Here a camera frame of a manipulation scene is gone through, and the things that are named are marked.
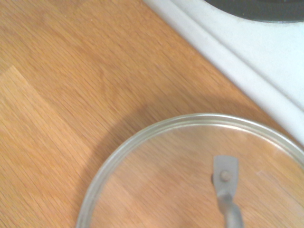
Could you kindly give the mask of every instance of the glass lid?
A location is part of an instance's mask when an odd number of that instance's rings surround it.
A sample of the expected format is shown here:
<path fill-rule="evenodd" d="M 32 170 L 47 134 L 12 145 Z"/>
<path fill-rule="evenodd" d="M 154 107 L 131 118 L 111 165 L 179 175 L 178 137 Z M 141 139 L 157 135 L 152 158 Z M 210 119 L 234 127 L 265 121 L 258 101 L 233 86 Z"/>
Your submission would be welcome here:
<path fill-rule="evenodd" d="M 302 228 L 304 152 L 262 124 L 223 114 L 156 123 L 93 179 L 77 228 Z"/>

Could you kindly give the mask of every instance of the wooden countertop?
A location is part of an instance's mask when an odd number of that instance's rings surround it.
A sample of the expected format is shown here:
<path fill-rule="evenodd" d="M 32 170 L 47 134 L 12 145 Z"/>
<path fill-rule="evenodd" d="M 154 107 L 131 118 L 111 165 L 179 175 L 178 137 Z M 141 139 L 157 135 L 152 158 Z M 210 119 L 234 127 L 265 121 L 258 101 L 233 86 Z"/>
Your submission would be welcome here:
<path fill-rule="evenodd" d="M 0 226 L 73 227 L 105 159 L 181 114 L 283 131 L 141 0 L 0 3 Z"/>

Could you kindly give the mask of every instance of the lid handle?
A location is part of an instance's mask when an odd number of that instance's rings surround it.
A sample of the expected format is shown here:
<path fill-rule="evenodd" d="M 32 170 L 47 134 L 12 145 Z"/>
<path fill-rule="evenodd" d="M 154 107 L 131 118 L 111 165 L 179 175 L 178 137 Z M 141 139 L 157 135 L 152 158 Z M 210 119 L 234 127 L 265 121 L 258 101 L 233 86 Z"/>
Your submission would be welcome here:
<path fill-rule="evenodd" d="M 233 203 L 238 186 L 238 159 L 226 155 L 215 156 L 212 180 L 219 210 L 225 217 L 225 227 L 244 228 L 241 210 Z"/>

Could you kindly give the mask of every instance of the stove burner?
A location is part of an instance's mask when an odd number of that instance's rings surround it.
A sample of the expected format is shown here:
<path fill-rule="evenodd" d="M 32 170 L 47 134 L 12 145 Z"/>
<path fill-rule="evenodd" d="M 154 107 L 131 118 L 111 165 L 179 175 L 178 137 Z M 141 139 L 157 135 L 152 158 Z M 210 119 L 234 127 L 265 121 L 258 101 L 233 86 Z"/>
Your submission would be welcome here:
<path fill-rule="evenodd" d="M 232 15 L 263 22 L 304 21 L 304 0 L 205 0 Z"/>

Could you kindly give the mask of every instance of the countertop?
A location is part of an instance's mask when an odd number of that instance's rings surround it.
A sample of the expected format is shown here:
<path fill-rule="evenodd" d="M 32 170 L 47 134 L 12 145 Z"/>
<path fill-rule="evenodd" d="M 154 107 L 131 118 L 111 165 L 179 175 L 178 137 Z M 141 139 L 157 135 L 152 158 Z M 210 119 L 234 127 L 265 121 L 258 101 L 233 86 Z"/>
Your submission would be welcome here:
<path fill-rule="evenodd" d="M 0 3 L 0 226 L 73 227 L 126 139 L 191 113 L 281 132 L 141 0 Z"/>
<path fill-rule="evenodd" d="M 304 22 L 242 19 L 204 0 L 144 1 L 304 145 Z"/>

